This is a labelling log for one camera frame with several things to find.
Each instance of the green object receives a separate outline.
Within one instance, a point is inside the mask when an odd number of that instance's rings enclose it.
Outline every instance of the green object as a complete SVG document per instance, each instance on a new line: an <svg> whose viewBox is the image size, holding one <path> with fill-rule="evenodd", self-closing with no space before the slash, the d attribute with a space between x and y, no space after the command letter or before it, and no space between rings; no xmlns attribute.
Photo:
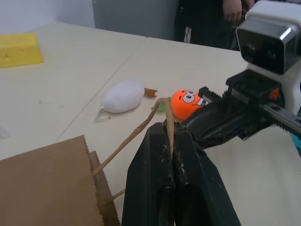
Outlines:
<svg viewBox="0 0 301 226"><path fill-rule="evenodd" d="M165 105L164 104L160 104L157 111L158 112L165 111Z"/></svg>

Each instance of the hand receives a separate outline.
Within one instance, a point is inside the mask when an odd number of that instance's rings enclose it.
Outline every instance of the hand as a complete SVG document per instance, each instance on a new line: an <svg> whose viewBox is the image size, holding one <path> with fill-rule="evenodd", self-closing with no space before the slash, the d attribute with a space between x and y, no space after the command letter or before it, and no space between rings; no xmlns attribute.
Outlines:
<svg viewBox="0 0 301 226"><path fill-rule="evenodd" d="M235 23L241 19L242 5L241 0L223 0L222 8L224 11L224 19Z"/></svg>
<svg viewBox="0 0 301 226"><path fill-rule="evenodd" d="M255 0L242 0L242 2L244 7L246 8L246 11L249 11L255 4Z"/></svg>

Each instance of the cartoon eyes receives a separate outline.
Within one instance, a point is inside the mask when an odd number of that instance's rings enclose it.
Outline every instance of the cartoon eyes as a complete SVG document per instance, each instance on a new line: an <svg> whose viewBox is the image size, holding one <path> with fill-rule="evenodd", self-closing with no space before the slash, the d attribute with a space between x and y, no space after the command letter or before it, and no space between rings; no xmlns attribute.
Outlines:
<svg viewBox="0 0 301 226"><path fill-rule="evenodd" d="M186 94L183 96L183 101L188 104L193 102L195 99L194 95L196 95L196 94L197 94L197 92L195 92L195 91L190 91L190 90L186 91Z"/></svg>

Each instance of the yellow sponge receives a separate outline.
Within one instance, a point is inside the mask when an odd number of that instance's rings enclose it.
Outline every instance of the yellow sponge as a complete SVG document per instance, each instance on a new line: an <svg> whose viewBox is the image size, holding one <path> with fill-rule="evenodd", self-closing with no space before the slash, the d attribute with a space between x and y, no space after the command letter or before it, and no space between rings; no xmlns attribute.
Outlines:
<svg viewBox="0 0 301 226"><path fill-rule="evenodd" d="M0 35L0 68L42 62L35 33Z"/></svg>

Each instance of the person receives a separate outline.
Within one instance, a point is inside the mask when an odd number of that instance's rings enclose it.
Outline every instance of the person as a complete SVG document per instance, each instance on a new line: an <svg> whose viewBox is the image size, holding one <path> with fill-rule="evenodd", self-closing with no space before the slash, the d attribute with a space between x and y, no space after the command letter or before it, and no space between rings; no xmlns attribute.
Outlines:
<svg viewBox="0 0 301 226"><path fill-rule="evenodd" d="M254 0L179 0L175 20L175 40L227 48L232 25Z"/></svg>

